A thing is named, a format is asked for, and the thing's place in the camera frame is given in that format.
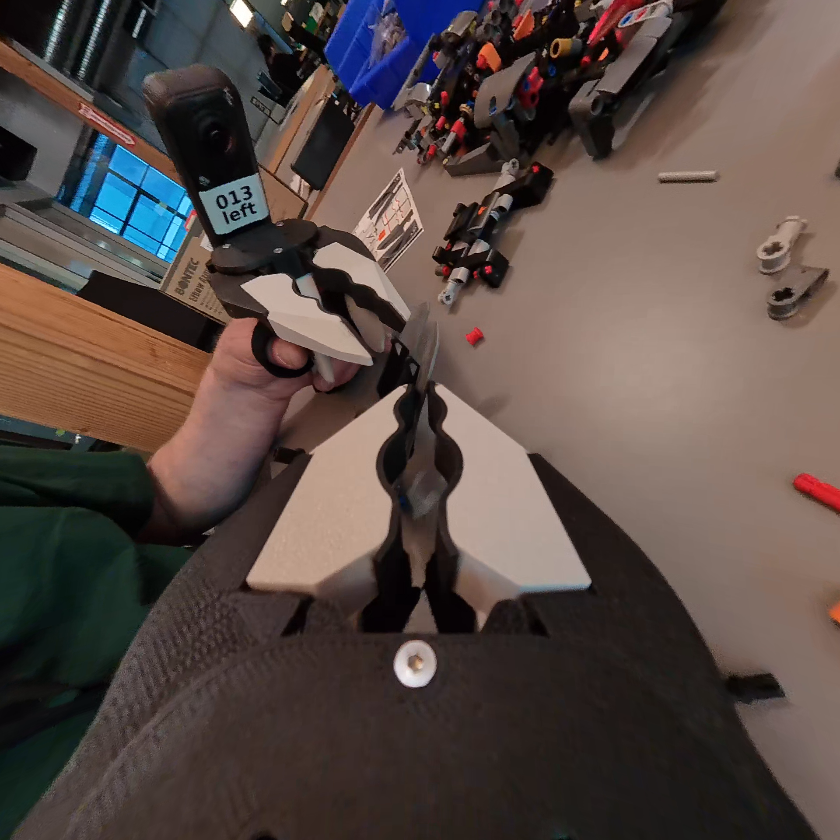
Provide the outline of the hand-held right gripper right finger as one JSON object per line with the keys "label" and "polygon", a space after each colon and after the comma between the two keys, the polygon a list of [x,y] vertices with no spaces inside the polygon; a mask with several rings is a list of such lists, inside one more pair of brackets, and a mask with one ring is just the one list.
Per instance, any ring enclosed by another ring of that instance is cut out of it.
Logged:
{"label": "hand-held right gripper right finger", "polygon": [[444,481],[424,589],[441,634],[480,630],[500,602],[592,585],[529,452],[448,388],[427,390]]}

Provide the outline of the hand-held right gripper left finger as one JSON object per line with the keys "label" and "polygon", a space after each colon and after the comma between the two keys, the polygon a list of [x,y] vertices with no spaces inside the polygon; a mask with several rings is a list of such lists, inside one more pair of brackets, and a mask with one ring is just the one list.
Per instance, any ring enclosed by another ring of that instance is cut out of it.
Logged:
{"label": "hand-held right gripper left finger", "polygon": [[256,592],[330,602],[369,632],[404,629],[417,604],[394,483],[406,464],[402,385],[312,450],[246,577]]}

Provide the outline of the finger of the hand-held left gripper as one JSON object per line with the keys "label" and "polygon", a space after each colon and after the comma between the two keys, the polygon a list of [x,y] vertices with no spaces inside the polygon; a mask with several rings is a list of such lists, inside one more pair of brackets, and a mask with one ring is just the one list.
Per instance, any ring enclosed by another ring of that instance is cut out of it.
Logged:
{"label": "finger of the hand-held left gripper", "polygon": [[411,310],[379,263],[334,241],[313,253],[313,279],[326,312],[339,316],[366,349],[385,350],[401,333]]}
{"label": "finger of the hand-held left gripper", "polygon": [[373,365],[370,352],[350,326],[338,314],[323,309],[318,298],[302,296],[290,276],[255,276],[241,287],[266,310],[278,338],[314,353],[316,367],[330,368],[330,360]]}

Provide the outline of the grey black lego subassembly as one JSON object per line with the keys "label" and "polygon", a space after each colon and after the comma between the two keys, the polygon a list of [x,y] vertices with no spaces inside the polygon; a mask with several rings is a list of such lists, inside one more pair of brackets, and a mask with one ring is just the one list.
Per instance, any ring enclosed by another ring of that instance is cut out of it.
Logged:
{"label": "grey black lego subassembly", "polygon": [[430,469],[418,469],[410,481],[405,479],[438,356],[438,323],[429,313],[427,303],[412,311],[404,330],[392,340],[376,385],[381,402],[387,396],[395,398],[392,419],[396,421],[395,432],[377,456],[377,474],[400,511],[413,520],[430,513],[442,495]]}

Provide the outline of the lego sticker sheet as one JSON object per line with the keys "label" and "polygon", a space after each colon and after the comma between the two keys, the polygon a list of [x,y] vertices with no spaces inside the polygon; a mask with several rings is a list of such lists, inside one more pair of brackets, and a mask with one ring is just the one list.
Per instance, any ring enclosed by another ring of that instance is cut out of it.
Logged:
{"label": "lego sticker sheet", "polygon": [[401,168],[365,211],[353,235],[388,272],[423,232],[424,224]]}

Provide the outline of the black grey lego module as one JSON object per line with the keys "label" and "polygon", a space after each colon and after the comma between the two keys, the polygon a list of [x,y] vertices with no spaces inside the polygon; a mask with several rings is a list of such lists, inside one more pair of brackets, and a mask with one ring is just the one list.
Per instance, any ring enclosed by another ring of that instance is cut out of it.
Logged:
{"label": "black grey lego module", "polygon": [[438,301],[450,308],[459,293],[476,280],[498,289],[508,270],[508,259],[494,246],[494,236],[511,213],[540,205],[553,183],[554,172],[541,163],[519,169],[518,160],[505,163],[492,189],[480,201],[460,203],[436,247],[433,260],[444,288]]}

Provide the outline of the partly built lego car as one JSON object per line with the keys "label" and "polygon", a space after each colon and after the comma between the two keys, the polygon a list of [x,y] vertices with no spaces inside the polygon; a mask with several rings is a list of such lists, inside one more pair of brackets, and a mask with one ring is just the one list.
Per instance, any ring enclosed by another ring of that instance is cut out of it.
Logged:
{"label": "partly built lego car", "polygon": [[571,130],[594,161],[616,121],[721,1],[488,2],[428,39],[392,104],[414,116],[394,149],[452,176],[500,172]]}

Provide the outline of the dark grey lego axle connector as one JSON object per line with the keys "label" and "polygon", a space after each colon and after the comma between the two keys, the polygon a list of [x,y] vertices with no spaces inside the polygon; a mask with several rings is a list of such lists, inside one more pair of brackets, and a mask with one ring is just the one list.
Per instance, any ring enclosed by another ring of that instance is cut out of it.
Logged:
{"label": "dark grey lego axle connector", "polygon": [[828,268],[788,266],[766,299],[768,317],[777,322],[791,319],[825,286],[830,273]]}

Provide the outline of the light grey lego axle connector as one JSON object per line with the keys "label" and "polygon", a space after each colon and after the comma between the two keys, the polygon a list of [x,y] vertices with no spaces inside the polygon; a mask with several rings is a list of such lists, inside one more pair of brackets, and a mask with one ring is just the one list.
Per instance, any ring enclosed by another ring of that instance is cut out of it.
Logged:
{"label": "light grey lego axle connector", "polygon": [[792,249],[806,230],[808,222],[801,216],[788,216],[756,250],[759,272],[770,276],[782,272],[791,263]]}

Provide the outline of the black flat screen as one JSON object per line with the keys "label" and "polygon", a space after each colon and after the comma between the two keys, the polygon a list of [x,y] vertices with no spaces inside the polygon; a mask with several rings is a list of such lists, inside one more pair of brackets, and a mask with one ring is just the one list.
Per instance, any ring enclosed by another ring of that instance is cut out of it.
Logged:
{"label": "black flat screen", "polygon": [[341,154],[354,134],[354,121],[338,100],[329,98],[301,150],[290,164],[292,173],[320,192],[327,185]]}

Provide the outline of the blue plastic bin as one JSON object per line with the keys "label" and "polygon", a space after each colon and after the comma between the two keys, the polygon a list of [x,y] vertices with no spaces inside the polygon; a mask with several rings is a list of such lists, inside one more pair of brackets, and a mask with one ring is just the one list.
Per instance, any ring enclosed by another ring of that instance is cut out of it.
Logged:
{"label": "blue plastic bin", "polygon": [[394,3],[405,37],[374,64],[371,63],[373,26],[383,2],[350,1],[324,50],[331,69],[353,100],[365,107],[389,110],[420,57],[433,27],[440,25],[445,6],[439,2]]}

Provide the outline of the pile of clear plastic bags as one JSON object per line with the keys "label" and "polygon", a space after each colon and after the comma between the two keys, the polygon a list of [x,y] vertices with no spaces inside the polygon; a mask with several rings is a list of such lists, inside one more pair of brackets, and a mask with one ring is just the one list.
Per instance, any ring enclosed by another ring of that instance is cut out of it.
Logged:
{"label": "pile of clear plastic bags", "polygon": [[385,55],[399,46],[406,38],[406,29],[395,2],[374,5],[370,23],[371,53]]}

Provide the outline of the wooden beam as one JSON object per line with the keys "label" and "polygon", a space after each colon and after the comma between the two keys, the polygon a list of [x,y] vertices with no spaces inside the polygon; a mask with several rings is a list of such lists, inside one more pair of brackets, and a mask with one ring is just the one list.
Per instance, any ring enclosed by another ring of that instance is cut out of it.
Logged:
{"label": "wooden beam", "polygon": [[1,268],[1,414],[152,454],[183,425],[210,354]]}

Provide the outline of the red pin piece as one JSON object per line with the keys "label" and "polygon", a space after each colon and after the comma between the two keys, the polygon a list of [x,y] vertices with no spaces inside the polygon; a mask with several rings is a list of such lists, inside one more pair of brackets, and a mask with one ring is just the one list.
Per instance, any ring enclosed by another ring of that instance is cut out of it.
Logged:
{"label": "red pin piece", "polygon": [[802,495],[839,513],[840,490],[838,487],[806,473],[801,473],[793,479],[793,487]]}

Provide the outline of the red white wall sign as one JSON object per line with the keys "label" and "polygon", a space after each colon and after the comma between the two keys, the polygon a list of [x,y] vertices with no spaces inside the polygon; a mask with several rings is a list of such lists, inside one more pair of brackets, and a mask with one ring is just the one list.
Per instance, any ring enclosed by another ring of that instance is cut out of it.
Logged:
{"label": "red white wall sign", "polygon": [[104,112],[93,107],[87,101],[78,100],[77,112],[84,122],[96,131],[107,135],[115,143],[127,149],[136,146],[137,139],[130,131],[127,131],[120,123],[113,121]]}

